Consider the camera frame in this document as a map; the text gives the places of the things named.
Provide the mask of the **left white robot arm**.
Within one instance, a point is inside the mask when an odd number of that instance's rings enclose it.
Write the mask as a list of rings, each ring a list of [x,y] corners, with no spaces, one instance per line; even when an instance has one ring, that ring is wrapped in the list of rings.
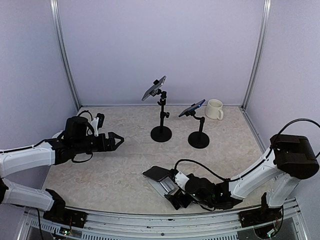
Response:
[[[80,154],[113,152],[125,139],[114,132],[100,133],[104,115],[98,114],[92,121],[82,116],[67,119],[65,129],[53,138],[22,148],[0,152],[0,202],[43,210],[43,217],[53,222],[66,222],[70,211],[66,202],[54,190],[35,189],[16,184],[7,176],[42,166],[57,166],[67,161],[75,162]]]

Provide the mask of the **black smartphone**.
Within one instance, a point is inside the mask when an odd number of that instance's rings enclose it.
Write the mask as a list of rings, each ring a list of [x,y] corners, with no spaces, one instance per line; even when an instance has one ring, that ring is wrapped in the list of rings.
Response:
[[[142,175],[146,178],[149,178],[155,182],[161,182],[166,178],[172,179],[172,174],[169,169],[160,167],[160,166],[152,166],[150,169],[142,172]]]

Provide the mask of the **grey phone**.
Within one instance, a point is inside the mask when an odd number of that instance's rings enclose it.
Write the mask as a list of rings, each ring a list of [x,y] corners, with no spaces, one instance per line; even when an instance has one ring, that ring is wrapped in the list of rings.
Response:
[[[154,97],[155,95],[159,95],[162,92],[161,87],[164,85],[166,78],[167,76],[164,75],[160,80],[156,79],[152,86],[145,91],[141,100],[145,101],[150,96]]]

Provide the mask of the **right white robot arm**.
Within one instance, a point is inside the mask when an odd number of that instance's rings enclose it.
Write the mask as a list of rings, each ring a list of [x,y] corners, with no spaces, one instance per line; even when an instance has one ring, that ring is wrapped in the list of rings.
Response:
[[[317,157],[307,137],[274,135],[270,148],[246,171],[234,179],[215,184],[192,173],[185,175],[173,168],[168,176],[178,190],[165,198],[178,210],[190,203],[209,211],[229,210],[240,204],[251,192],[277,177],[274,187],[264,193],[256,218],[266,222],[279,209],[301,180],[313,177],[320,169]]]

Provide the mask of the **white folding phone stand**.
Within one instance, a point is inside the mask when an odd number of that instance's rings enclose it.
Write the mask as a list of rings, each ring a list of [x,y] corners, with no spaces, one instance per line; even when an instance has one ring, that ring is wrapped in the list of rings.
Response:
[[[166,195],[173,195],[178,190],[177,185],[169,176],[161,181],[148,179],[148,182],[162,198],[165,198]]]

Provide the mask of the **tall black phone stand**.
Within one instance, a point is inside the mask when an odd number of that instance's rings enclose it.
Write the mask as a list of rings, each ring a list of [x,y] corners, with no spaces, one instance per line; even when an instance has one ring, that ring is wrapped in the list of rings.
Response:
[[[161,93],[158,95],[160,95],[160,99],[157,102],[157,104],[159,106],[161,106],[160,125],[154,127],[151,130],[150,136],[155,142],[164,143],[164,142],[169,141],[172,137],[171,129],[168,128],[167,126],[164,126],[164,120],[165,120],[165,118],[169,118],[170,113],[165,112],[165,105],[167,103],[167,92],[161,90]]]

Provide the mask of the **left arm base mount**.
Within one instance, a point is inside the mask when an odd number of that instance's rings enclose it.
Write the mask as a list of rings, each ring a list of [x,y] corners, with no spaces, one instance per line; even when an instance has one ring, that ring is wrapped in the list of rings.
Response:
[[[69,227],[84,228],[88,214],[84,211],[65,208],[61,213],[45,211],[43,218],[54,223],[66,225]]]

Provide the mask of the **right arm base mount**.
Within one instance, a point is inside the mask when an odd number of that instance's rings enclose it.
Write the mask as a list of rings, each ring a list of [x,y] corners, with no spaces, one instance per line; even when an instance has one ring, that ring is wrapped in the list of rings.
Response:
[[[261,206],[256,209],[241,211],[238,215],[241,227],[246,228],[280,219],[282,217],[282,207],[269,208]]]

